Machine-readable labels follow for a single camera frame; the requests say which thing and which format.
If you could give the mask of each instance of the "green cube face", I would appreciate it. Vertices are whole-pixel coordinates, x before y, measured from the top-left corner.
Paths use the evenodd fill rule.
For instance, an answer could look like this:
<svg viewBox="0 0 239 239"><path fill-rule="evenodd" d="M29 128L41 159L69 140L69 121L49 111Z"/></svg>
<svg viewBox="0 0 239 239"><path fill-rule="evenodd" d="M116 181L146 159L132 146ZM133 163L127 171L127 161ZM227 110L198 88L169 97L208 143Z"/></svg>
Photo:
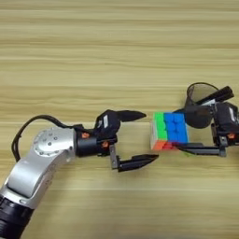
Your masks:
<svg viewBox="0 0 239 239"><path fill-rule="evenodd" d="M156 122L158 140L167 141L168 133L166 131L163 113L155 113L154 120Z"/></svg>

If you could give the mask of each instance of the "wood grain surface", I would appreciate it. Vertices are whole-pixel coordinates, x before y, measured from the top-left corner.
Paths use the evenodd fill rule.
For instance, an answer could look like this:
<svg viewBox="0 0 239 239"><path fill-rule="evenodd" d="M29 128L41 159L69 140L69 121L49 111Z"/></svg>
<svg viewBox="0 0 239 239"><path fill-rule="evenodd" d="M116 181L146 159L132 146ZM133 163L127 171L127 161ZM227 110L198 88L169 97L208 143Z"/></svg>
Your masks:
<svg viewBox="0 0 239 239"><path fill-rule="evenodd" d="M149 151L155 111L172 111L196 81L230 85L239 105L237 0L0 1L0 179L10 143L36 114L93 124L103 110L146 119L119 132L125 159ZM30 126L21 153L50 124ZM210 130L190 129L210 143ZM78 159L55 176L23 239L238 239L239 157L163 152L118 174L109 158Z"/></svg>

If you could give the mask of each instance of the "colorful cube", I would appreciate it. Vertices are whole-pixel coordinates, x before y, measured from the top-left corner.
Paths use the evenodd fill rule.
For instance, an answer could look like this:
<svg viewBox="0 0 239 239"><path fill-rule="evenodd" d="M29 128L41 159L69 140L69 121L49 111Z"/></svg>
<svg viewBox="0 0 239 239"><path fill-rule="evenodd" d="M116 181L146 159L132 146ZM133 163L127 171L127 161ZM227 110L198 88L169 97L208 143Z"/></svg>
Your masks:
<svg viewBox="0 0 239 239"><path fill-rule="evenodd" d="M189 142L184 114L155 113L151 123L151 149L173 149Z"/></svg>

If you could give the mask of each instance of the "black cable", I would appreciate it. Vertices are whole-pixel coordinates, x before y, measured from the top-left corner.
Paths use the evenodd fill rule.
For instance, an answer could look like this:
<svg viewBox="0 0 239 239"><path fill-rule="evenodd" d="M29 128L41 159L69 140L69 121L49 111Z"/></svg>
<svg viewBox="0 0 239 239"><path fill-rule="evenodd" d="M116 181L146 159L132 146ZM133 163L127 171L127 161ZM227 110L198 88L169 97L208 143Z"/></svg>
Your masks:
<svg viewBox="0 0 239 239"><path fill-rule="evenodd" d="M61 123L59 120L57 120L56 118L49 116L49 115L39 115L39 116L35 116L31 119L29 119L28 121L26 121L22 127L19 129L19 131L17 132L16 136L14 137L12 144L11 144L11 150L12 153L16 159L16 162L18 162L21 159L20 153L19 153L19 140L21 138L21 134L22 132L25 130L25 128L33 121L35 120L47 120L52 122L53 124L55 124L56 126L60 127L60 128L68 128L68 129L76 129L78 131L81 131L83 133L88 133L88 134L92 134L92 131L86 130L84 129L82 126L80 125L66 125Z"/></svg>

